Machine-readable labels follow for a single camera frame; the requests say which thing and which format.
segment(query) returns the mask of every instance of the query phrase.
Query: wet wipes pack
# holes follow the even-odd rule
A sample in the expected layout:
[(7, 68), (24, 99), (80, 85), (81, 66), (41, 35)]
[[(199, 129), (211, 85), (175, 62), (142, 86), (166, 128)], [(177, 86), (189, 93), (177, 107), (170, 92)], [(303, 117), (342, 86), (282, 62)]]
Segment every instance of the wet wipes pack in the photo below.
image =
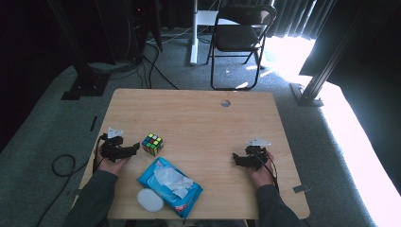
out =
[(203, 191), (199, 184), (163, 157), (157, 158), (137, 181), (152, 189), (181, 218), (188, 217)]

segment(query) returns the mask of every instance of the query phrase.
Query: white oval plastic lid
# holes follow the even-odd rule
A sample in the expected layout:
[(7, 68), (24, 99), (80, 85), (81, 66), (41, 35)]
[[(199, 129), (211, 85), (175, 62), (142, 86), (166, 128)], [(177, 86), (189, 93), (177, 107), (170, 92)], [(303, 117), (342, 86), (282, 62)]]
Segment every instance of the white oval plastic lid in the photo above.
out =
[(151, 189), (145, 188), (139, 191), (138, 196), (139, 204), (149, 212), (158, 212), (163, 208), (163, 200)]

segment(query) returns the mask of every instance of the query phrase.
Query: colorful puzzle cube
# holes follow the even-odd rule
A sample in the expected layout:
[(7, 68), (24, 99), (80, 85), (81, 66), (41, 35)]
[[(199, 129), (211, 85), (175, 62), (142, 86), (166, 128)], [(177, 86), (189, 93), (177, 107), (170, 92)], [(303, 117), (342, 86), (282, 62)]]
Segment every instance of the colorful puzzle cube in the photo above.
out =
[(147, 153), (156, 157), (159, 151), (163, 148), (163, 139), (150, 133), (142, 142), (142, 147)]

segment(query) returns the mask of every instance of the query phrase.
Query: long sleeve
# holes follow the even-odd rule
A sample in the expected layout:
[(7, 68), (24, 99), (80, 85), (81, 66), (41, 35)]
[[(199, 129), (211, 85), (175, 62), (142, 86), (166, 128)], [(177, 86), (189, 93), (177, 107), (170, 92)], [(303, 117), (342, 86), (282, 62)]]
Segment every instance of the long sleeve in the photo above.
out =
[(76, 204), (62, 226), (97, 226), (109, 213), (114, 199), (117, 176), (98, 170), (82, 188)]
[(298, 217), (281, 200), (273, 185), (258, 188), (259, 226), (301, 226)]

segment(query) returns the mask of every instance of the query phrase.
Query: wooden table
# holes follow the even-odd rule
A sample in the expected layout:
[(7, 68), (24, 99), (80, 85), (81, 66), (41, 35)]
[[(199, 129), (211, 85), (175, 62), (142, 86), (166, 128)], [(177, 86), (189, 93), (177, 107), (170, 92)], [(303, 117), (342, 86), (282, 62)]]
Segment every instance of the wooden table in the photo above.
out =
[[(231, 105), (223, 107), (221, 103), (227, 101)], [(109, 127), (124, 131), (122, 147), (142, 142), (150, 132), (163, 138), (165, 147), (158, 156), (204, 189), (189, 219), (258, 219), (255, 188), (243, 167), (235, 165), (233, 152), (245, 156), (246, 141), (268, 140), (283, 201), (298, 218), (309, 215), (304, 192), (293, 190), (301, 183), (270, 93), (119, 89), (99, 133)], [(166, 205), (158, 213), (146, 212), (136, 200), (143, 188), (136, 179), (154, 159), (140, 148), (125, 165), (109, 218), (179, 218)], [(91, 176), (92, 161), (80, 188)]]

